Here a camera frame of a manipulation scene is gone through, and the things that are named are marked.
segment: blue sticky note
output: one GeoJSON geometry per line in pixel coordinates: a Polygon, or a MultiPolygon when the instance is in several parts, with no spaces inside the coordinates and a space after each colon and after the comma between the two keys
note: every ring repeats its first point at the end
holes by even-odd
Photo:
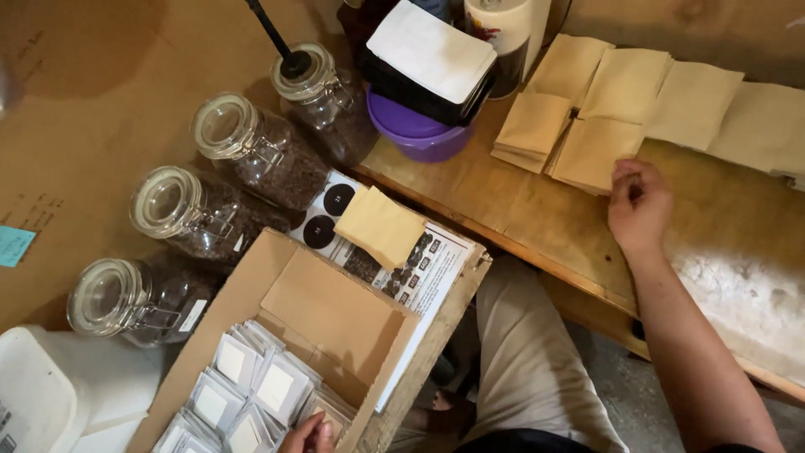
{"type": "Polygon", "coordinates": [[[13,268],[23,257],[36,233],[0,226],[0,266],[13,268]]]}

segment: wooden counter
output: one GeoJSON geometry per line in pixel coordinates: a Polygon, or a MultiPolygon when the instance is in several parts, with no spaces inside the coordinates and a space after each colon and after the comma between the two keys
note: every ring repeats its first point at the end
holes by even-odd
{"type": "MultiPolygon", "coordinates": [[[[637,317],[608,200],[489,155],[513,100],[487,102],[447,162],[381,139],[357,171],[637,317]]],[[[748,373],[805,401],[805,193],[670,143],[647,140],[638,158],[674,190],[666,250],[683,283],[748,373]]]]}

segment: glass jar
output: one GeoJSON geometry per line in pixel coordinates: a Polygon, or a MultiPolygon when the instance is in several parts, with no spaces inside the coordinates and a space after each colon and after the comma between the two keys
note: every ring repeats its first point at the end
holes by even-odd
{"type": "Polygon", "coordinates": [[[204,102],[192,133],[221,174],[277,206],[306,210],[327,182],[329,167],[294,126],[239,94],[204,102]]]}
{"type": "Polygon", "coordinates": [[[175,257],[149,264],[104,258],[81,273],[67,319],[78,333],[121,334],[139,347],[181,343],[190,338],[224,281],[175,257]]]}
{"type": "Polygon", "coordinates": [[[320,44],[293,44],[291,50],[306,52],[312,65],[289,80],[281,74],[283,58],[277,57],[271,81],[283,97],[283,113],[318,142],[316,150],[327,161],[357,166],[380,137],[369,118],[365,91],[348,71],[335,68],[332,55],[320,44]]]}
{"type": "Polygon", "coordinates": [[[287,234],[285,214],[216,177],[179,167],[149,173],[131,198],[134,227],[194,258],[235,266],[265,227],[287,234]]]}

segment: purple container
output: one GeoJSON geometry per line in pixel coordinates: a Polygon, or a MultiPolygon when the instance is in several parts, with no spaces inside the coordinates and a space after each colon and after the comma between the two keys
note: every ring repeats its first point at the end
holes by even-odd
{"type": "Polygon", "coordinates": [[[445,126],[418,114],[397,102],[372,93],[366,96],[369,117],[374,126],[409,159],[417,162],[441,162],[464,149],[473,136],[473,125],[445,126]]]}

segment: cardboard divider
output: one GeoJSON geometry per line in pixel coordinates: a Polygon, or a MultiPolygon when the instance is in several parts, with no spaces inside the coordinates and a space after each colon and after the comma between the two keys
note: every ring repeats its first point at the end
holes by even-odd
{"type": "Polygon", "coordinates": [[[129,447],[147,453],[210,365],[221,335],[256,318],[357,408],[336,447],[354,450],[419,315],[293,239],[265,230],[218,293],[129,447]]]}

